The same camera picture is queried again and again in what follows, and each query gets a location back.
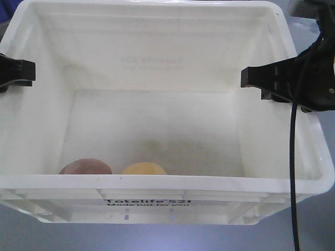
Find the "black clamp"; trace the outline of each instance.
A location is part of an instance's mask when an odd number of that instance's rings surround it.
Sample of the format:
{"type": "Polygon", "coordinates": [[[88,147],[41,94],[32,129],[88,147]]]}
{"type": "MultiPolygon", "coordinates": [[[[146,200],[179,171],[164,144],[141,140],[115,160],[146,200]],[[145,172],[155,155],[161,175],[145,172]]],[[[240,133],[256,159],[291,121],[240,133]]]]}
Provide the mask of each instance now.
{"type": "Polygon", "coordinates": [[[32,86],[35,79],[34,62],[11,59],[0,53],[0,93],[7,91],[9,85],[32,86]]]}
{"type": "MultiPolygon", "coordinates": [[[[314,18],[322,41],[313,53],[298,104],[305,112],[335,110],[335,5],[314,6],[314,18]]],[[[260,88],[262,99],[292,102],[296,84],[310,48],[295,58],[276,63],[247,67],[241,73],[241,87],[260,88]]]]}

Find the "gray floor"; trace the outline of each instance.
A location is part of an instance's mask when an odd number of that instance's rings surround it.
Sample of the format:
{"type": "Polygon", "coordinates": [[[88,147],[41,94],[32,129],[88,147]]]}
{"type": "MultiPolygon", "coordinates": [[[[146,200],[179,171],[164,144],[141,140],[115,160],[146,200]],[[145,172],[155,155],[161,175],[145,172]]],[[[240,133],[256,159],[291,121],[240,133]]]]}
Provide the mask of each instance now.
{"type": "MultiPolygon", "coordinates": [[[[283,9],[288,1],[276,2],[283,9]]],[[[317,37],[315,22],[287,17],[297,51],[317,37]]],[[[335,158],[335,111],[319,118],[335,158]]],[[[303,251],[335,250],[335,187],[298,204],[303,251]]],[[[293,250],[289,209],[255,226],[43,224],[0,206],[0,250],[293,250]]]]}

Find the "yellow potato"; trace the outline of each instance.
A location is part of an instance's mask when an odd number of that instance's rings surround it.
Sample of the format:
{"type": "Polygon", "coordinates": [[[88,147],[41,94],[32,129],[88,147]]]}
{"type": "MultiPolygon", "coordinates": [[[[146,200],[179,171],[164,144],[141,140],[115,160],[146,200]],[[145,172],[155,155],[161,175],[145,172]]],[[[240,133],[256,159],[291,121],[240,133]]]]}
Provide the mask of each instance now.
{"type": "Polygon", "coordinates": [[[141,162],[126,167],[121,174],[166,175],[160,165],[153,162],[141,162]]]}

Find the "potato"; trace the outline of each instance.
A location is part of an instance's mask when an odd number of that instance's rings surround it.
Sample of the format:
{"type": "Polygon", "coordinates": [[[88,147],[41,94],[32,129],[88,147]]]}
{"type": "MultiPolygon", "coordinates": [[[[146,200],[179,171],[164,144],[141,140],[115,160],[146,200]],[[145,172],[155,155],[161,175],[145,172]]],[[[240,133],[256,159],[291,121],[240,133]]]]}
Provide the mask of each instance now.
{"type": "Polygon", "coordinates": [[[82,158],[68,164],[59,174],[111,174],[111,169],[98,159],[82,158]]]}
{"type": "Polygon", "coordinates": [[[166,175],[160,165],[153,162],[141,162],[126,167],[121,174],[166,175]]]}

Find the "red potato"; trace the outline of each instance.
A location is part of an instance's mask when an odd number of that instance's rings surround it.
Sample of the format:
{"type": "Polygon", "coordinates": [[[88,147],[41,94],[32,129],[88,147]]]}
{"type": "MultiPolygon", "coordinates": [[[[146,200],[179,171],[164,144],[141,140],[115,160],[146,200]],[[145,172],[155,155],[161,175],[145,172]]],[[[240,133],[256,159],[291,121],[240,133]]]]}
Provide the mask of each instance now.
{"type": "Polygon", "coordinates": [[[112,174],[110,167],[95,158],[78,159],[66,167],[59,174],[112,174]]]}

